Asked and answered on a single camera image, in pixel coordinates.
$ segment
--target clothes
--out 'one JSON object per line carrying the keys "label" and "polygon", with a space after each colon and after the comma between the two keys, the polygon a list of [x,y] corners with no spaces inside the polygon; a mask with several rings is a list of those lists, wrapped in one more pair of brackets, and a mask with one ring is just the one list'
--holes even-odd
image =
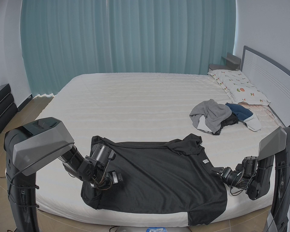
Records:
{"label": "clothes", "polygon": [[98,143],[115,151],[107,171],[121,173],[124,182],[101,193],[83,182],[81,197],[92,208],[150,214],[187,212],[188,225],[209,224],[225,211],[227,191],[220,176],[211,171],[200,136],[120,143],[95,136],[91,147]]}
{"label": "clothes", "polygon": [[205,124],[213,133],[215,133],[220,129],[221,121],[227,119],[231,114],[232,111],[228,106],[218,104],[213,99],[210,99],[196,105],[189,116],[192,120],[192,125],[197,128],[200,117],[204,115]]}
{"label": "clothes", "polygon": [[198,130],[202,130],[203,132],[205,133],[211,133],[212,131],[210,130],[210,128],[207,127],[207,125],[205,124],[205,117],[204,115],[202,115],[200,117],[200,121],[198,123],[198,126],[197,126],[197,129]]}
{"label": "clothes", "polygon": [[221,130],[225,127],[225,126],[229,126],[229,125],[234,125],[236,123],[238,123],[239,120],[238,120],[238,117],[235,115],[234,112],[232,112],[231,116],[228,117],[227,119],[223,120],[221,123],[220,123],[220,129],[216,132],[216,133],[213,133],[213,135],[220,135],[220,132]]}
{"label": "clothes", "polygon": [[231,109],[232,112],[236,114],[240,121],[244,121],[245,119],[253,115],[253,113],[249,109],[239,104],[226,103],[226,105]]}
{"label": "clothes", "polygon": [[254,112],[252,112],[252,116],[245,119],[244,123],[247,125],[248,129],[252,131],[259,132],[262,128],[262,125]]}
{"label": "clothes", "polygon": [[260,131],[262,125],[254,112],[238,104],[226,103],[226,105],[237,115],[240,121],[244,122],[248,129]]}

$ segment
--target white sticker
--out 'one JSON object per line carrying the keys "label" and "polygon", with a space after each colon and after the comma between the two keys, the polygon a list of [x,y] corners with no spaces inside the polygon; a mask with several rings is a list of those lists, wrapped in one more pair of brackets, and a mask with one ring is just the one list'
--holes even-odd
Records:
{"label": "white sticker", "polygon": [[112,172],[112,174],[113,174],[113,178],[114,178],[114,183],[118,183],[118,179],[117,179],[116,173]]}

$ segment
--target white headboard panel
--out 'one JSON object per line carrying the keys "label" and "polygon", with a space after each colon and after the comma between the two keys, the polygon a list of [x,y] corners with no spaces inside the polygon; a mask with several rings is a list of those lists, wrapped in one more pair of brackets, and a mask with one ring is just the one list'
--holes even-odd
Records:
{"label": "white headboard panel", "polygon": [[271,101],[269,107],[290,125],[290,71],[271,58],[244,46],[241,71]]}

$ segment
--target mattress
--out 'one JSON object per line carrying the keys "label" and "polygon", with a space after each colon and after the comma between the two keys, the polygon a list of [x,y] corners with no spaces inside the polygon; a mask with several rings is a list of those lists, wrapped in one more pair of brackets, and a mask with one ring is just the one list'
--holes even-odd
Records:
{"label": "mattress", "polygon": [[[259,142],[281,123],[266,106],[248,106],[262,125],[260,132],[239,123],[226,126],[219,136],[192,126],[189,113],[198,103],[214,99],[231,103],[221,86],[207,75],[164,73],[99,73],[73,78],[48,104],[38,118],[63,121],[83,156],[90,154],[92,136],[114,142],[170,141],[193,133],[202,136],[202,146],[216,167],[235,169],[245,156],[258,154]],[[252,201],[243,192],[231,196],[225,212],[216,221],[238,217],[272,204],[274,169],[268,194]],[[134,214],[95,210],[81,196],[82,182],[55,160],[37,172],[36,199],[40,209],[73,220],[122,226],[187,226],[186,212]]]}

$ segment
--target blue object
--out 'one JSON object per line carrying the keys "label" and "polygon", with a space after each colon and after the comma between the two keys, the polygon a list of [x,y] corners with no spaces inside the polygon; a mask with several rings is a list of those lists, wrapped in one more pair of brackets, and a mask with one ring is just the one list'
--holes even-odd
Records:
{"label": "blue object", "polygon": [[249,109],[246,109],[239,104],[226,103],[226,105],[231,109],[232,112],[236,114],[240,121],[244,121],[245,119],[253,115],[253,113]]}
{"label": "blue object", "polygon": [[23,0],[21,46],[33,96],[85,73],[207,74],[233,52],[235,0]]}
{"label": "blue object", "polygon": [[146,232],[167,232],[167,229],[164,227],[149,227]]}

